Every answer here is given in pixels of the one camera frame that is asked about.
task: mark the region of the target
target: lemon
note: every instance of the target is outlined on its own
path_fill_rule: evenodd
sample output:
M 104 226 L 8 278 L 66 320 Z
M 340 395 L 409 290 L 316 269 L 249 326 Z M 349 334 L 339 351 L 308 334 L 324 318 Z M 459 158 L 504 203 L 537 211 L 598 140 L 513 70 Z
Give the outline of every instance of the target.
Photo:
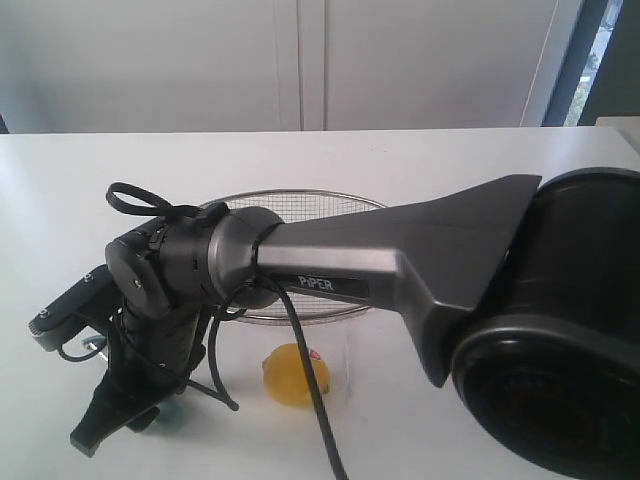
M 309 349 L 309 356 L 318 387 L 324 395 L 329 392 L 331 379 L 329 368 L 315 350 Z M 289 407 L 312 404 L 300 352 L 295 343 L 280 345 L 271 352 L 271 355 L 262 362 L 262 371 L 264 386 L 276 402 Z

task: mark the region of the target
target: white table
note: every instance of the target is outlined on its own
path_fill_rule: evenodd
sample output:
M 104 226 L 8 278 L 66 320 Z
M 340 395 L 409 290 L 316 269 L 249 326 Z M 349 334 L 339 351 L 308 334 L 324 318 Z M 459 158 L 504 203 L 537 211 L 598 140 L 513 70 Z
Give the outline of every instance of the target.
M 173 432 L 122 430 L 91 460 L 69 445 L 104 364 L 45 353 L 27 322 L 103 262 L 107 241 L 140 223 L 107 206 L 109 183 L 180 203 L 301 187 L 395 205 L 511 173 L 548 180 L 598 165 L 640 169 L 640 158 L 609 128 L 0 137 L 0 478 L 332 478 L 313 413 L 279 407 L 262 392 L 264 339 L 290 338 L 273 327 L 221 332 L 222 375 L 238 413 L 188 390 L 171 405 L 181 419 Z M 450 382 L 432 387 L 397 315 L 313 328 L 321 341 L 347 339 L 349 388 L 328 409 L 352 479 L 560 478 L 495 442 Z M 230 345 L 245 341 L 252 350 L 232 356 Z M 194 378 L 206 382 L 208 371 L 201 366 Z

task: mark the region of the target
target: piper logo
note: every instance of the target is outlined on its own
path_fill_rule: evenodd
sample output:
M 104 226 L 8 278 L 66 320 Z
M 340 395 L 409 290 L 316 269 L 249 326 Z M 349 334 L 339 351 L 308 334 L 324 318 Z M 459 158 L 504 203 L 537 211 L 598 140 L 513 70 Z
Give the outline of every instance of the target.
M 300 286 L 304 288 L 314 288 L 316 290 L 329 290 L 333 292 L 333 285 L 330 280 L 324 278 L 304 277 L 298 275 Z

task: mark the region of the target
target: metal mesh strainer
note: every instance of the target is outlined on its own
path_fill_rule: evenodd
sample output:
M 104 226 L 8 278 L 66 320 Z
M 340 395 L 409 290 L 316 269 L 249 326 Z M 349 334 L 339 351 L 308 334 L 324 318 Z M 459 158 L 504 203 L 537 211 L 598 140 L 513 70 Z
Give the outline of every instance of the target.
M 280 215 L 286 223 L 384 208 L 384 205 L 372 200 L 323 190 L 265 190 L 233 195 L 216 201 L 225 202 L 232 210 L 252 206 L 268 208 Z M 291 293 L 290 296 L 300 320 L 307 324 L 335 321 L 367 310 L 367 307 L 360 305 L 324 298 L 296 293 Z M 240 320 L 269 325 L 289 324 L 280 300 L 261 310 L 248 310 Z

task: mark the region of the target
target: black motor housing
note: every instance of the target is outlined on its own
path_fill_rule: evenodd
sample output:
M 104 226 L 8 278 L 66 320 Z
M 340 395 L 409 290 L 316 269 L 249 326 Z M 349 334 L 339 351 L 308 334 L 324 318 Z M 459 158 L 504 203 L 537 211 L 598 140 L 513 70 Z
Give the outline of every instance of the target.
M 583 170 L 537 193 L 452 373 L 515 453 L 576 478 L 640 478 L 640 175 Z

